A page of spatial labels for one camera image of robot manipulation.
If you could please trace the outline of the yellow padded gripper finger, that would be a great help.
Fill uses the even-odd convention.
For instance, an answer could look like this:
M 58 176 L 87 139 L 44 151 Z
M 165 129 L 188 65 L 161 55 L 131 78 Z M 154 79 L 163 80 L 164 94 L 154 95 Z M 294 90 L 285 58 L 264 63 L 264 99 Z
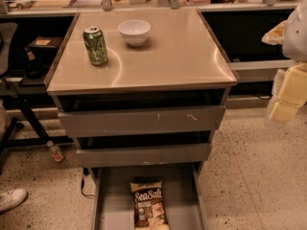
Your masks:
M 269 45 L 282 45 L 284 41 L 285 25 L 286 25 L 286 20 L 280 22 L 273 29 L 265 33 L 261 41 Z
M 278 69 L 272 86 L 265 124 L 280 128 L 289 123 L 307 103 L 307 64 Z

